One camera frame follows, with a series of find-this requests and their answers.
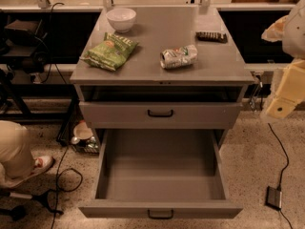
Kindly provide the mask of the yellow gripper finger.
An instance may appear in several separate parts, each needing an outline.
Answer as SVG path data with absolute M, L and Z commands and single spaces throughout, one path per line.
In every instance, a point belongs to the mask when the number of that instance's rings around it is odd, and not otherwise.
M 276 122 L 287 117 L 305 100 L 305 60 L 294 60 L 273 74 L 271 93 L 260 114 L 264 122 Z

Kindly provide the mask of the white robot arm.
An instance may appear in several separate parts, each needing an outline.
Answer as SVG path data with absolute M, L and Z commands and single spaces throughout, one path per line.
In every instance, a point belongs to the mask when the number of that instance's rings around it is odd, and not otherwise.
M 282 50 L 293 58 L 273 75 L 271 93 L 260 114 L 267 123 L 287 117 L 305 100 L 305 0 L 299 0 L 288 15 L 277 19 L 261 38 L 282 42 Z

